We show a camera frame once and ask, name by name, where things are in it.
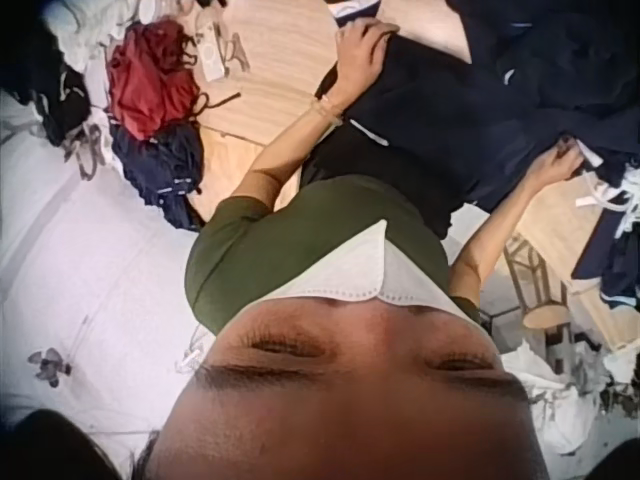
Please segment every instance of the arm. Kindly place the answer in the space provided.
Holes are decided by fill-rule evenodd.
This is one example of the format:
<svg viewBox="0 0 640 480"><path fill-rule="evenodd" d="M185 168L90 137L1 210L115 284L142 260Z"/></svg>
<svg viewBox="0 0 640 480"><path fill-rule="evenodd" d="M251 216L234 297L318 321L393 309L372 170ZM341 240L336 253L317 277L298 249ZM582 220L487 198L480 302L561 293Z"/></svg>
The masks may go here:
<svg viewBox="0 0 640 480"><path fill-rule="evenodd" d="M538 157L507 199L464 246L451 267L449 294L480 303L480 289L495 269L531 200L548 185L567 180L584 158L574 140L559 142Z"/></svg>
<svg viewBox="0 0 640 480"><path fill-rule="evenodd" d="M253 197L273 210L282 187L327 132L333 117L339 117L378 78L387 39L397 30L395 25L368 18L349 23L338 32L338 80L321 101L322 109L309 108L268 145L232 197Z"/></svg>

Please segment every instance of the eye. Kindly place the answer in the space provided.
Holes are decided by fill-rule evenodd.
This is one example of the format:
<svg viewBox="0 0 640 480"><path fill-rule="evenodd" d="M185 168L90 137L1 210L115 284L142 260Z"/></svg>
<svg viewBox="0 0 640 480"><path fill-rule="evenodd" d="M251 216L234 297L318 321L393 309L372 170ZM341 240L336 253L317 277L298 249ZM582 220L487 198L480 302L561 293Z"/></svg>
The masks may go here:
<svg viewBox="0 0 640 480"><path fill-rule="evenodd" d="M293 355L295 357L315 357L310 353L308 348L305 348L304 345L300 345L297 343L291 342L282 342L275 340L261 340L259 342L253 342L251 348L255 348L256 350L262 350L263 352L269 353L284 353L287 355Z"/></svg>
<svg viewBox="0 0 640 480"><path fill-rule="evenodd" d="M243 342L249 348L267 353L292 355L294 357L314 358L324 354L317 343L299 335L283 336L271 332L256 331L249 334Z"/></svg>
<svg viewBox="0 0 640 480"><path fill-rule="evenodd" d="M469 370L493 370L493 362L488 358L475 355L453 354L439 361L436 370L447 372L461 372Z"/></svg>

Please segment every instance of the red garment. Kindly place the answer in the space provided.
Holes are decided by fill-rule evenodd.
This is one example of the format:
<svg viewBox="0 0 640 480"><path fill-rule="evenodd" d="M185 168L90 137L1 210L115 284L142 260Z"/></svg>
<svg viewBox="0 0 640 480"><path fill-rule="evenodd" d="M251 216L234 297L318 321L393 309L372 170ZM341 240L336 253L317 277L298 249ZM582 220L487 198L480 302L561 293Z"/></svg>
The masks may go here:
<svg viewBox="0 0 640 480"><path fill-rule="evenodd" d="M173 20L134 24L107 64L111 113L138 140L191 114L198 87L182 61L185 38Z"/></svg>

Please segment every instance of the black hair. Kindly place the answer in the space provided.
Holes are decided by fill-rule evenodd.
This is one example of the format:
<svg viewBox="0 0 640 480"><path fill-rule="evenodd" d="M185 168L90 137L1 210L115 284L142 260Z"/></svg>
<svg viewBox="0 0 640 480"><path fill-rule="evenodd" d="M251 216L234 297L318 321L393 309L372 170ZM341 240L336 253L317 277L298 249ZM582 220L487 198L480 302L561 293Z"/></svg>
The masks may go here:
<svg viewBox="0 0 640 480"><path fill-rule="evenodd" d="M130 480L151 480L151 477L148 474L149 459L151 458L153 449L158 442L158 437L160 437L160 432L157 431L152 432L151 435L149 435L147 444L138 457L138 460L136 460L136 462L133 464Z"/></svg>
<svg viewBox="0 0 640 480"><path fill-rule="evenodd" d="M105 452L80 428L52 410L36 410L7 428L0 447L3 478L122 480Z"/></svg>

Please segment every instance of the green shirt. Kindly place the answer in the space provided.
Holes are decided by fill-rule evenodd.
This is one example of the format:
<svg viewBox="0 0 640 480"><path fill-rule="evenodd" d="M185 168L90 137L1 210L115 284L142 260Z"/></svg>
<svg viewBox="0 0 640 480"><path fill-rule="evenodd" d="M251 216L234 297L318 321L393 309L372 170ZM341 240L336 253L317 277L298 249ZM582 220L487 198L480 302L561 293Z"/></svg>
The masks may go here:
<svg viewBox="0 0 640 480"><path fill-rule="evenodd" d="M250 197L221 202L187 262L185 289L196 319L217 334L244 307L383 219L387 239L446 291L446 254L416 208L378 180L348 175L301 189L275 213ZM453 300L477 317L471 302Z"/></svg>

